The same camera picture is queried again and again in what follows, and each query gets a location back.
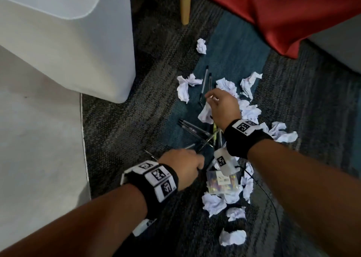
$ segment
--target red fabric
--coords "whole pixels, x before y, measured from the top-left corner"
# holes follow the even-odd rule
[[[300,41],[361,13],[361,0],[214,0],[255,24],[280,54],[297,58]]]

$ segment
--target carpeted floor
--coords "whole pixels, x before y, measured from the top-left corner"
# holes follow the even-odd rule
[[[361,78],[310,44],[303,42],[297,60],[284,58],[264,44],[241,19],[207,0],[192,0],[191,23],[179,21],[179,0],[132,0],[137,77],[128,100],[114,104],[83,96],[83,127],[92,197],[119,185],[121,173],[148,159],[143,148],[160,155],[170,147],[192,140],[174,124],[179,117],[195,122],[199,88],[189,89],[191,102],[178,100],[178,75],[194,71],[203,76],[209,64],[215,78],[239,84],[252,71],[263,79],[254,104],[262,109],[260,121],[283,121],[300,139],[291,148],[336,165],[355,176],[350,166]],[[198,38],[208,43],[207,56],[195,51]],[[129,237],[115,255],[124,252],[176,256],[280,256],[274,210],[255,186],[247,221],[228,223],[225,211],[208,218],[202,210],[205,174],[171,199],[159,220],[140,237]],[[242,200],[237,205],[245,205]],[[324,255],[283,213],[284,256]],[[222,247],[222,228],[244,229],[242,246]]]

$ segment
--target person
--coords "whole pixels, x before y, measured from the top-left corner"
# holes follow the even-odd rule
[[[243,135],[231,127],[241,119],[237,99],[220,89],[205,97],[214,122],[225,132],[227,148],[232,144],[230,154],[239,150],[250,161],[286,212],[325,252],[361,256],[361,182],[270,140],[261,131],[253,139],[240,140]],[[194,150],[170,150],[158,163],[172,172],[181,191],[197,178],[204,157]],[[147,205],[149,201],[136,182],[124,184],[8,247],[0,257],[111,256],[147,214],[156,210]]]

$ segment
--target black cable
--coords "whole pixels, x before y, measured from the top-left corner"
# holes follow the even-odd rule
[[[248,171],[246,171],[246,168],[243,168],[244,171],[246,173],[248,173],[248,175],[256,182],[256,184],[263,190],[263,192],[267,195],[268,199],[271,201],[272,206],[274,208],[274,212],[276,214],[276,218],[277,218],[277,224],[278,224],[278,230],[279,230],[279,239],[281,241],[281,256],[283,257],[283,240],[282,240],[282,234],[281,234],[281,225],[279,224],[279,219],[278,219],[278,215],[277,215],[277,210],[276,207],[273,204],[273,201],[271,199],[271,197],[268,195],[268,193],[264,190],[264,188],[257,182],[257,180],[255,180],[255,178],[253,177],[253,175],[251,175]]]

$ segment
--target wristband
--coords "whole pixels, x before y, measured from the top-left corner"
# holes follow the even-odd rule
[[[129,168],[122,177],[122,183],[136,186],[147,203],[147,219],[159,215],[172,195],[178,191],[178,176],[174,169],[165,164],[145,161]]]
[[[224,131],[228,153],[232,156],[247,159],[250,148],[264,139],[273,140],[270,135],[262,131],[262,127],[247,119],[232,121]]]

